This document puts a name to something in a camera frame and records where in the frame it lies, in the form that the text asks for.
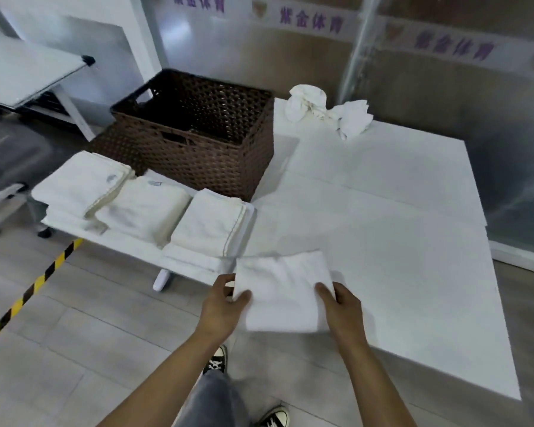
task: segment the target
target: hand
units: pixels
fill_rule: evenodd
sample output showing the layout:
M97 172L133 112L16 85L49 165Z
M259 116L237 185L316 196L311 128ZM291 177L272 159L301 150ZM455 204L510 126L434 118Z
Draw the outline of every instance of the hand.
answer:
M338 350L344 352L362 345L368 346L364 332L362 303L344 285L333 282L336 300L322 283L315 285L315 290L325 303L328 327L338 344Z
M226 299L224 289L227 282L233 282L235 274L222 274L216 279L201 307L200 321L196 333L205 335L221 345L233 333L245 306L251 300L251 291L243 292L237 301Z

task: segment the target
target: forearm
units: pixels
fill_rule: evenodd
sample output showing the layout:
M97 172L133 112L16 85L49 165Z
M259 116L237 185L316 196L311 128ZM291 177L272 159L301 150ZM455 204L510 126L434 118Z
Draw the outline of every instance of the forearm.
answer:
M417 427L367 343L341 349L364 427Z
M196 331L98 427L170 427L218 346Z

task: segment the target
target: person's right arm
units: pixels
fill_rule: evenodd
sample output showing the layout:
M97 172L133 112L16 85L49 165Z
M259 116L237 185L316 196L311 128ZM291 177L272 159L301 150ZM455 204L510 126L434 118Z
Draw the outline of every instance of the person's right arm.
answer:
M364 427L417 427L366 341L360 300L336 282L336 300L322 283L316 291L325 303L326 320L348 369Z

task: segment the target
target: person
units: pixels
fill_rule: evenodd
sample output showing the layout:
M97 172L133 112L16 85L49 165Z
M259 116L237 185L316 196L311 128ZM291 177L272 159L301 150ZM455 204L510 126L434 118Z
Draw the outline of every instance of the person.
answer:
M221 346L235 330L252 297L246 291L237 300L228 301L225 285L234 279L235 274L217 278L204 300L192 336L98 427L171 427L179 413L175 427L252 425L241 397L227 377L228 353ZM360 301L336 282L336 300L321 283L316 284L315 290L324 301L328 326L352 381L363 425L417 427L366 340ZM275 408L256 425L289 427L289 413L284 407Z

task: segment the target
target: tabletop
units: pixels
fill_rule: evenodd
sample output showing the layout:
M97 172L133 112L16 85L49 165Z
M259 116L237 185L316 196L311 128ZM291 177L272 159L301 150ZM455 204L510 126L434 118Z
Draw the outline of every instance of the tabletop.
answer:
M283 103L245 254L320 248L372 345L520 399L464 144L379 122L344 143Z
M0 105L20 107L85 65L78 55L0 35Z

